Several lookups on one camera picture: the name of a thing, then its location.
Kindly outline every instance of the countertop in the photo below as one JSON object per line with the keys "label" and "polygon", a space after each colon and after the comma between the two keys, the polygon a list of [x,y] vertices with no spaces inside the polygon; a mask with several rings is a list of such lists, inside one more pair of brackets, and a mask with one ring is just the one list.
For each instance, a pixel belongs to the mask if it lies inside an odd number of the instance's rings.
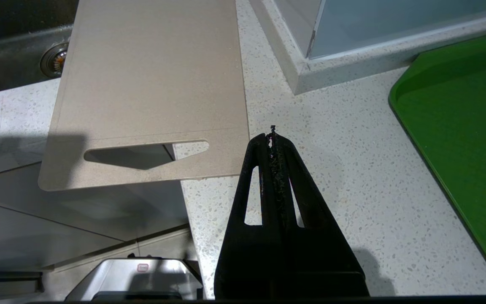
{"label": "countertop", "polygon": [[[486,261],[391,111],[405,69],[294,96],[251,6],[237,2],[251,137],[294,142],[372,296],[486,294]],[[0,171],[42,159],[59,79],[0,92]],[[200,144],[174,145],[181,158]],[[182,181],[205,294],[238,177]],[[246,223],[260,221],[257,184]]]}

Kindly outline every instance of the kitchen sink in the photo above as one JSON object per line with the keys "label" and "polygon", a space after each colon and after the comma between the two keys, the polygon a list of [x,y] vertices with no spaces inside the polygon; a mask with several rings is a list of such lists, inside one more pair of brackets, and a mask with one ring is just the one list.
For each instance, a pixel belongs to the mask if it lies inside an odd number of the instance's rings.
{"label": "kitchen sink", "polygon": [[60,77],[78,0],[0,0],[0,91]]}

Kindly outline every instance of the drain strainer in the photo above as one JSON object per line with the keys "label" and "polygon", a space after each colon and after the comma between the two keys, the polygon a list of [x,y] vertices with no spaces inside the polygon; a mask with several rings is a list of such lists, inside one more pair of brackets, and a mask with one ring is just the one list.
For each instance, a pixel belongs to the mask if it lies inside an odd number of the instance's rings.
{"label": "drain strainer", "polygon": [[43,54],[40,60],[40,70],[44,75],[50,78],[61,77],[68,47],[69,43],[58,44]]}

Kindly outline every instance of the white speckled countertop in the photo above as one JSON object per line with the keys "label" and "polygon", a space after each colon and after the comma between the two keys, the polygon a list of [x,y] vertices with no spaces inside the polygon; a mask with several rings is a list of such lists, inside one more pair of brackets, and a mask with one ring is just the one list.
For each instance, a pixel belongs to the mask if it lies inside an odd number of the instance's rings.
{"label": "white speckled countertop", "polygon": [[[294,96],[252,8],[246,1],[237,8],[250,135],[276,125],[294,142],[370,294],[486,294],[483,256],[389,108],[389,89],[405,69]],[[58,85],[55,79],[0,92],[0,138],[31,138],[3,141],[0,170],[40,160]],[[174,148],[179,156],[200,149]],[[181,182],[209,298],[237,182]],[[249,209],[246,222],[256,223],[258,196],[249,197]]]}

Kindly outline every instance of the beige cutting board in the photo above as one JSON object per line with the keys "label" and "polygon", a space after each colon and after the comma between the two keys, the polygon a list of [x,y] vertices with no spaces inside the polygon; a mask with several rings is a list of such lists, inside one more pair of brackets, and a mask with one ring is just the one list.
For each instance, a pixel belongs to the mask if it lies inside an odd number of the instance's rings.
{"label": "beige cutting board", "polygon": [[[193,142],[152,169],[85,161],[92,149]],[[248,144],[233,0],[81,0],[39,186],[62,190],[238,175]]]}

